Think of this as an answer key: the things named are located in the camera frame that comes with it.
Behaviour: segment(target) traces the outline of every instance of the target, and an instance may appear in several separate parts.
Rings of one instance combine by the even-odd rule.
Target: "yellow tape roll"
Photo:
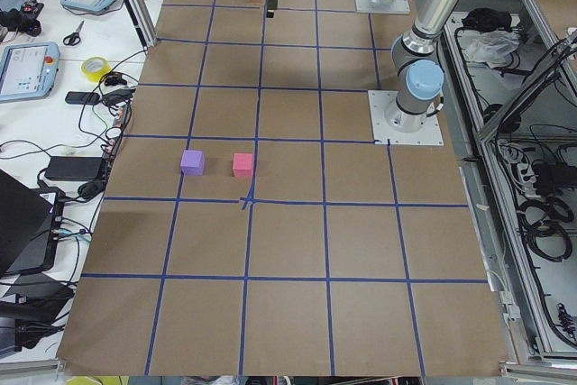
[[[90,58],[82,62],[82,72],[84,72],[90,81],[98,83],[104,74],[112,71],[110,64],[105,58]]]

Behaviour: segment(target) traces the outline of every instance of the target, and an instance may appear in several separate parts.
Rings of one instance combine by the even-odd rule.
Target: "white desk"
[[[70,90],[89,91],[95,84],[87,79],[81,72],[82,61],[92,56],[102,56],[108,59],[111,65],[122,60],[131,54],[142,49],[140,41],[133,28],[126,7],[121,10],[102,16],[74,14],[64,10],[60,6],[60,0],[40,0],[45,3],[39,20],[42,24],[42,33],[32,38],[25,34],[18,35],[10,43],[0,45],[0,55],[4,48],[10,45],[22,44],[26,42],[55,41],[60,48],[61,59],[59,72],[56,77],[54,88],[48,97],[40,100],[22,101],[6,103],[0,105],[0,142],[10,140],[27,140],[37,143],[42,148],[51,145],[64,143],[68,146],[83,146],[93,140],[92,136],[82,133],[78,129],[78,118],[80,115],[80,105],[67,105],[64,97]],[[158,19],[162,0],[145,0],[149,8],[151,18],[154,22]],[[84,28],[81,32],[82,42],[77,47],[66,47],[62,44],[62,38],[76,29],[81,20],[85,20]],[[142,71],[145,56],[143,54],[132,58],[129,62],[119,68],[122,72],[138,78]],[[112,118],[105,107],[96,107],[99,114],[111,123]],[[82,126],[85,130],[93,133],[101,133],[105,126],[92,114],[91,107],[85,109]],[[6,146],[0,152],[1,157],[10,157],[36,151],[30,144],[19,143]],[[68,147],[59,147],[50,151],[52,155],[65,155],[74,152],[78,156],[100,156],[100,143],[95,142],[91,146],[72,150]],[[49,158],[45,153],[17,158],[15,160],[0,160],[0,168],[11,176],[18,179],[24,185],[35,188],[36,175],[45,168]],[[76,195],[76,190],[80,182],[54,182],[55,185],[70,194]],[[64,216],[88,225],[99,198],[93,199],[86,204],[68,204],[64,209]],[[73,225],[63,225],[62,227],[75,229]],[[63,241],[59,244],[54,267],[46,272],[55,280],[78,280],[84,260],[86,258],[88,245],[80,242],[80,255],[78,268],[75,275],[71,272],[74,269],[77,259],[77,243],[74,239]],[[3,280],[3,282],[14,282],[15,278]],[[0,296],[7,291],[7,288],[0,287]],[[71,301],[65,306],[69,309]],[[33,349],[23,349],[0,360],[0,364],[13,362],[34,362],[54,360],[56,351],[60,343],[62,333],[58,333],[43,338]]]
[[[151,19],[156,23],[162,0],[144,1]],[[13,43],[25,43],[30,40],[54,41],[58,43],[64,60],[86,60],[93,56],[102,56],[110,61],[119,61],[142,50],[126,6],[120,11],[100,16],[74,15],[62,8],[60,0],[39,0],[39,2],[45,4],[39,17],[42,33],[36,38],[25,34],[19,35]],[[111,9],[117,8],[120,4],[120,0],[115,2]],[[84,27],[80,33],[82,42],[76,47],[63,45],[62,39],[76,30],[82,20],[84,20]],[[132,58],[131,61],[144,62],[144,55]]]

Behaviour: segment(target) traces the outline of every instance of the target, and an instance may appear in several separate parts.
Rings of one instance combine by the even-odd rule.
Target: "cable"
[[[551,254],[544,252],[541,247],[539,247],[537,244],[537,238],[550,237],[555,234],[559,234],[563,238],[564,252],[562,254],[552,256]],[[542,259],[545,259],[546,261],[559,263],[563,260],[569,259],[573,253],[573,245],[569,234],[565,231],[565,229],[561,227],[559,223],[555,222],[554,220],[544,220],[535,223],[532,226],[532,230],[527,230],[526,238],[529,250],[531,250],[531,252],[541,257]]]
[[[494,275],[495,277],[497,277],[497,279],[499,280],[499,283],[501,283],[501,287],[503,288],[503,290],[508,291],[507,284],[505,284],[505,281],[497,272],[495,272],[494,270],[487,270],[487,272]]]
[[[536,266],[533,263],[533,258],[531,257],[531,254],[527,249],[528,248],[527,243],[523,242],[523,244],[525,247],[527,260],[529,261],[529,269],[531,270],[531,275],[533,276],[533,280],[536,284],[537,293],[539,295],[539,300],[541,301],[541,307],[543,308],[543,312],[545,313],[545,320],[547,321],[547,324],[553,331],[553,334],[555,334],[562,342],[569,344],[573,349],[577,349],[577,343],[571,341],[569,338],[563,335],[561,331],[559,331],[559,329],[557,328],[557,325],[555,324],[553,319],[551,318],[551,312],[549,311],[549,308],[547,306],[547,302],[545,299],[545,292],[543,291],[543,285],[541,284],[541,280],[539,279],[539,276],[536,273]]]
[[[18,33],[20,33],[20,31],[16,30],[16,32],[14,32],[14,36],[10,40],[0,41],[0,44],[7,44],[8,42],[14,41],[18,37]]]
[[[4,143],[0,143],[0,151],[2,151],[2,149],[8,145],[8,144],[12,144],[12,143],[27,143],[27,144],[31,144],[33,146],[35,146],[36,148],[38,148],[37,151],[30,151],[30,152],[25,152],[25,153],[21,153],[18,155],[13,155],[11,157],[0,157],[0,160],[15,160],[17,158],[22,158],[28,155],[34,155],[36,153],[45,153],[48,157],[51,157],[52,155],[48,153],[48,151],[52,151],[53,149],[57,149],[57,148],[72,148],[72,149],[84,149],[87,148],[89,146],[92,146],[98,139],[102,139],[102,137],[97,137],[95,138],[92,142],[88,143],[88,144],[81,144],[78,146],[70,146],[68,144],[64,144],[64,143],[59,143],[59,144],[54,144],[49,146],[48,148],[42,148],[39,144],[36,144],[34,142],[30,142],[28,140],[10,140],[8,142],[4,142]]]
[[[60,219],[61,219],[62,221],[64,221],[64,222],[67,222],[67,221],[68,221],[69,223],[72,223],[72,224],[74,224],[74,225],[77,225],[77,226],[79,226],[79,227],[82,227],[84,230],[87,231],[87,234],[92,234],[92,232],[90,232],[90,229],[89,229],[88,227],[86,227],[86,226],[83,225],[82,223],[79,223],[79,222],[76,221],[76,220],[73,220],[72,218],[68,218],[67,216],[63,216],[63,217],[61,217]]]

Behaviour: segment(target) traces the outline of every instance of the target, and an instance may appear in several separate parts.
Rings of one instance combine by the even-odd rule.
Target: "pink cube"
[[[180,169],[185,175],[202,175],[205,170],[205,154],[202,151],[184,151],[180,160]]]
[[[252,178],[252,154],[236,153],[233,158],[235,178]]]

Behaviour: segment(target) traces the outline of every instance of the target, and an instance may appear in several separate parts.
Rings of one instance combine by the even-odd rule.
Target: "power adapter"
[[[577,188],[577,167],[569,164],[547,164],[541,162],[533,165],[537,180],[536,193],[539,196],[558,194],[559,188]]]
[[[134,89],[118,89],[102,95],[102,104],[110,107],[126,102],[133,97]]]

